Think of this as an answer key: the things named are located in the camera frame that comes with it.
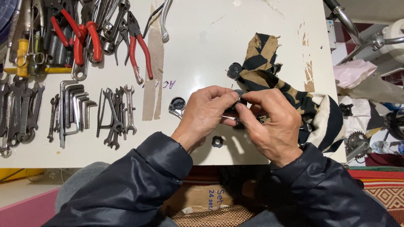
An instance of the red-handled pliers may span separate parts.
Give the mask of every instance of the red-handled pliers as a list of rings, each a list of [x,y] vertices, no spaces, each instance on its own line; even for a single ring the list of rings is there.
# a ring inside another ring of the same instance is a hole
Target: red-handled pliers
[[[142,33],[140,32],[139,23],[137,22],[136,18],[133,16],[132,12],[128,12],[128,30],[129,30],[129,58],[130,62],[133,66],[133,71],[135,72],[135,77],[138,84],[143,83],[143,79],[140,77],[139,67],[137,66],[136,59],[135,59],[135,48],[136,48],[136,40],[139,42],[140,47],[142,48],[143,52],[145,53],[146,57],[146,68],[147,74],[149,75],[149,79],[153,79],[153,72],[152,72],[152,65],[150,61],[150,53],[149,49],[143,40]]]
[[[83,44],[85,42],[85,37],[87,32],[90,33],[91,40],[93,41],[93,46],[94,46],[94,61],[101,61],[101,42],[97,33],[97,28],[98,24],[96,24],[93,21],[90,21],[92,19],[92,7],[90,6],[89,3],[91,2],[83,2],[83,8],[81,9],[81,21],[82,24],[80,24],[79,30],[80,30],[80,36],[76,34],[76,39],[74,40],[74,60],[76,65],[83,65]]]
[[[73,6],[73,4],[70,0],[62,1],[62,3],[59,3],[57,0],[54,0],[54,1],[52,1],[52,7],[57,10],[57,13],[55,15],[62,14],[64,16],[64,18],[68,21],[68,23],[72,27],[76,36],[80,36],[80,37],[85,36],[82,34],[81,30],[77,26],[76,21],[73,19],[72,16],[70,16],[70,14],[68,12],[68,11],[70,11],[71,13],[74,13],[74,10],[75,10],[74,9],[75,7]],[[50,18],[53,28],[55,29],[55,32],[56,32],[57,36],[59,37],[60,41],[62,42],[62,44],[65,47],[69,47],[70,43],[67,40],[66,36],[63,34],[63,30],[60,28],[55,15]]]

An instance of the hand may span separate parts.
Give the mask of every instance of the hand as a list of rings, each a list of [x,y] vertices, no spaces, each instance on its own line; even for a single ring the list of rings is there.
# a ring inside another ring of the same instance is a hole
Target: hand
[[[276,88],[250,91],[242,96],[252,104],[249,109],[239,103],[236,110],[240,121],[257,150],[278,167],[283,167],[302,154],[297,146],[301,116]],[[255,115],[263,112],[270,120],[259,123]]]
[[[237,122],[223,117],[224,111],[238,100],[238,94],[229,88],[210,86],[191,94],[182,120],[171,138],[191,153],[206,141],[218,124],[236,126]]]

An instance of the black ring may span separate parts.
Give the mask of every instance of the black ring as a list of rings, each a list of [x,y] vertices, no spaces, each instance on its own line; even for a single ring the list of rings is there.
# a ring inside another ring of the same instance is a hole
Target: black ring
[[[212,138],[212,146],[219,147],[219,148],[222,147],[223,146],[223,138],[219,137],[219,136],[214,136]]]

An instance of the red handle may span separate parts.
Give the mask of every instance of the red handle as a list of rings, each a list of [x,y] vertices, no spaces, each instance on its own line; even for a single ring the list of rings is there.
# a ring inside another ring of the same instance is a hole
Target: red handle
[[[68,47],[68,46],[69,46],[69,42],[68,42],[68,40],[66,39],[65,34],[63,34],[63,31],[62,31],[62,29],[60,28],[60,26],[59,26],[59,24],[58,24],[56,18],[55,18],[55,17],[51,17],[51,18],[50,18],[50,21],[52,22],[53,28],[55,29],[55,32],[56,32],[57,36],[59,37],[60,41],[63,43],[63,45],[64,45],[65,47]]]
[[[139,45],[142,48],[143,52],[145,53],[146,57],[146,68],[147,74],[149,75],[149,79],[153,79],[153,72],[152,72],[152,64],[150,61],[150,52],[149,48],[147,47],[145,41],[143,40],[142,34],[136,36],[137,41],[139,41]]]
[[[82,30],[77,26],[76,21],[70,16],[70,14],[65,9],[62,9],[60,12],[63,14],[63,16],[65,16],[66,20],[69,22],[74,33],[76,34],[76,37],[82,38],[86,36],[86,34],[83,34]]]
[[[84,25],[79,25],[79,29],[82,33],[86,33],[87,29]],[[83,65],[83,43],[84,43],[84,36],[79,38],[76,36],[76,39],[74,40],[74,62],[76,65]]]
[[[86,28],[88,29],[88,32],[90,33],[91,40],[93,40],[93,46],[94,46],[93,59],[94,59],[94,61],[101,61],[101,42],[100,42],[100,38],[98,37],[98,33],[97,33],[98,24],[96,24],[93,21],[89,21],[86,24]]]
[[[129,36],[129,38],[130,38],[130,44],[129,44],[130,63],[132,63],[132,66],[137,67],[137,63],[136,63],[136,59],[135,59],[136,37]]]

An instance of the gray trousers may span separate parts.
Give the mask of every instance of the gray trousers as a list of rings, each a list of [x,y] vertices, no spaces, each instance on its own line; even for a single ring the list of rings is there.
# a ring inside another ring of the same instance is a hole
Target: gray trousers
[[[73,195],[83,186],[90,183],[94,178],[104,171],[109,164],[104,162],[92,163],[73,174],[61,187],[57,194],[55,212],[58,213],[63,204],[69,201]],[[157,215],[148,226],[177,227],[178,225],[168,217]],[[271,227],[308,227],[308,221],[295,206],[288,206],[277,211],[265,210],[250,220],[245,221],[240,227],[271,226]]]

